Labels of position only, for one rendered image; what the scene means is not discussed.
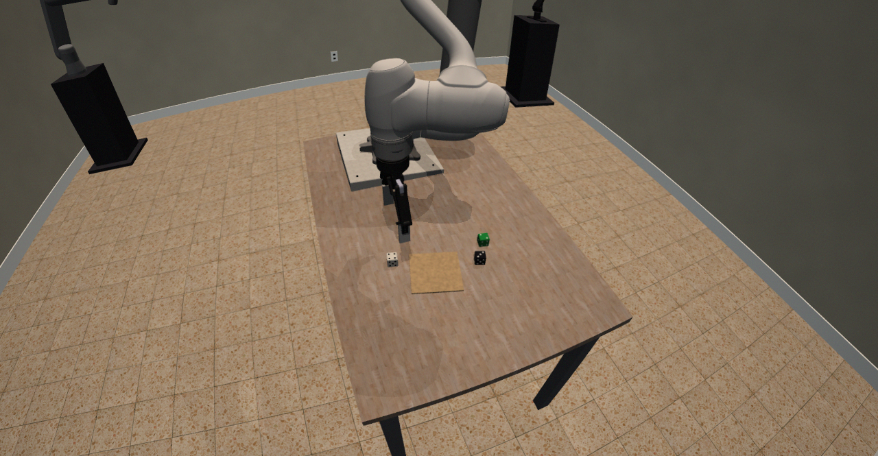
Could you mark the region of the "tan mat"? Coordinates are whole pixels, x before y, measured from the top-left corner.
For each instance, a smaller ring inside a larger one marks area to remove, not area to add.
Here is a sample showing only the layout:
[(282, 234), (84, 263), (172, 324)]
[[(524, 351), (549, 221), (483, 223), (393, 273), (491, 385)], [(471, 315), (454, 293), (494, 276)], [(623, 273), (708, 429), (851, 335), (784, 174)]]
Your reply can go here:
[(457, 251), (409, 254), (412, 294), (464, 291)]

